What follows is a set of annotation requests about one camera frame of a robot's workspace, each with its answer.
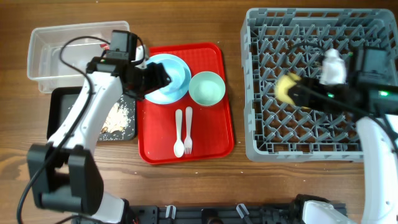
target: dish rack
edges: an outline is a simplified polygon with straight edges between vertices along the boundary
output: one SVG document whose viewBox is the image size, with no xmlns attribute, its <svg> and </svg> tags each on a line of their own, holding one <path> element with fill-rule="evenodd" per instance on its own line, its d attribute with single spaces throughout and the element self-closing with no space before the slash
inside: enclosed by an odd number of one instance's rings
<svg viewBox="0 0 398 224">
<path fill-rule="evenodd" d="M 291 68 L 302 77 L 320 77 L 314 66 L 319 52 L 294 45 L 316 43 L 337 49 L 342 58 L 360 46 L 389 52 L 389 83 L 398 85 L 397 24 L 387 9 L 248 10 L 241 29 L 245 82 L 246 155 L 255 162 L 363 161 L 355 124 L 348 114 L 332 115 L 275 99 L 279 77 Z"/>
</svg>

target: black tray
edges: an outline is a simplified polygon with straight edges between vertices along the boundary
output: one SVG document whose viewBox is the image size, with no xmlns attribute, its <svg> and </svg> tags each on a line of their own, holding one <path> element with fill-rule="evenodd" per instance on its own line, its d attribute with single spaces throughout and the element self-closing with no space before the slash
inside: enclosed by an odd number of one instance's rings
<svg viewBox="0 0 398 224">
<path fill-rule="evenodd" d="M 61 126 L 67 118 L 69 111 L 75 104 L 77 97 L 81 91 L 81 87 L 63 87 L 56 88 L 51 94 L 49 125 L 47 126 L 47 139 Z M 99 141 L 123 141 L 130 140 L 136 136 L 136 101 L 128 96 L 123 95 L 118 103 L 126 105 L 130 108 L 128 116 L 131 118 L 129 126 L 123 131 L 115 131 L 114 133 L 99 134 Z"/>
</svg>

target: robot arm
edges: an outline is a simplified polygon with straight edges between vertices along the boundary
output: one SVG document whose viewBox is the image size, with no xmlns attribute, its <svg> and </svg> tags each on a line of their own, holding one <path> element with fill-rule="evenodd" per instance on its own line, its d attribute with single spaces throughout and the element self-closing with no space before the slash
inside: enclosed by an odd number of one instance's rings
<svg viewBox="0 0 398 224">
<path fill-rule="evenodd" d="M 170 82 L 161 63 L 146 65 L 142 60 L 138 65 L 133 61 L 136 56 L 145 56 L 144 48 L 137 48 L 137 38 L 135 34 L 114 30 L 106 59 L 95 57 L 88 64 L 87 75 L 94 87 L 90 103 L 73 134 L 32 186 L 37 207 L 77 213 L 104 223 L 135 222 L 127 200 L 104 192 L 93 153 L 103 123 L 123 93 L 141 99 Z M 63 141 L 87 101 L 89 88 L 85 80 L 71 112 L 48 143 L 31 146 L 27 155 L 31 177 Z M 57 172 L 56 168 L 64 164 L 68 165 L 69 174 Z"/>
<path fill-rule="evenodd" d="M 387 115 L 395 132 L 398 116 Z M 386 132 L 365 117 L 356 122 L 364 153 L 365 209 L 362 223 L 397 223 L 398 161 Z"/>
<path fill-rule="evenodd" d="M 348 111 L 358 119 L 356 129 L 364 153 L 366 188 L 362 223 L 397 223 L 398 152 L 394 151 L 386 129 L 364 116 L 391 114 L 386 115 L 386 121 L 391 125 L 390 135 L 395 138 L 398 132 L 398 87 L 382 83 L 383 80 L 388 80 L 386 66 L 383 64 L 387 61 L 386 54 L 383 49 L 357 50 L 351 60 L 347 85 L 346 74 L 339 72 L 346 70 L 344 64 L 329 64 L 332 60 L 326 54 L 322 63 L 325 69 L 320 81 L 291 73 L 281 77 L 275 89 L 277 98 L 286 103 L 329 113 Z M 307 201 L 303 209 L 303 221 L 306 224 L 319 223 L 320 220 L 322 223 L 352 223 L 330 206 L 324 202 Z"/>
</svg>

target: fork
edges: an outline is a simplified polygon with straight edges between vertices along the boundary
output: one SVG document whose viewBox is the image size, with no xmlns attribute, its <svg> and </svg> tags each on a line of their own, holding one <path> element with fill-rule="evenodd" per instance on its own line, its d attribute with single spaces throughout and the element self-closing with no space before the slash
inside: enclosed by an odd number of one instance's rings
<svg viewBox="0 0 398 224">
<path fill-rule="evenodd" d="M 192 139 L 191 139 L 191 124 L 192 124 L 192 107 L 187 107 L 185 109 L 185 117 L 187 122 L 187 136 L 184 140 L 185 154 L 192 153 Z"/>
</svg>

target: light blue plate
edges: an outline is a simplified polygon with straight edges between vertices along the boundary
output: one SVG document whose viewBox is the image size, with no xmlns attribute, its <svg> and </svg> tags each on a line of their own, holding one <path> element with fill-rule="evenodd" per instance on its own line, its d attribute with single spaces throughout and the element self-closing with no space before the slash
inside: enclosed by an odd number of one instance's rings
<svg viewBox="0 0 398 224">
<path fill-rule="evenodd" d="M 165 60 L 165 63 L 163 63 L 163 66 L 165 67 L 166 71 L 168 70 L 167 66 L 168 60 L 174 60 L 176 62 L 178 62 L 184 69 L 185 72 L 185 79 L 182 82 L 180 88 L 178 90 L 174 90 L 174 91 L 161 91 L 160 90 L 156 90 L 153 91 L 152 93 L 146 94 L 145 95 L 145 99 L 149 100 L 150 102 L 156 103 L 156 104 L 160 104 L 160 105 L 166 105 L 169 103 L 174 103 L 177 100 L 181 99 L 183 96 L 185 96 L 185 94 L 187 94 L 187 91 L 189 89 L 189 82 L 191 81 L 191 70 L 189 69 L 188 65 L 179 57 L 175 56 L 175 55 L 170 55 L 170 54 L 158 54 L 155 56 L 152 56 L 147 63 L 162 63 L 162 61 Z"/>
</svg>

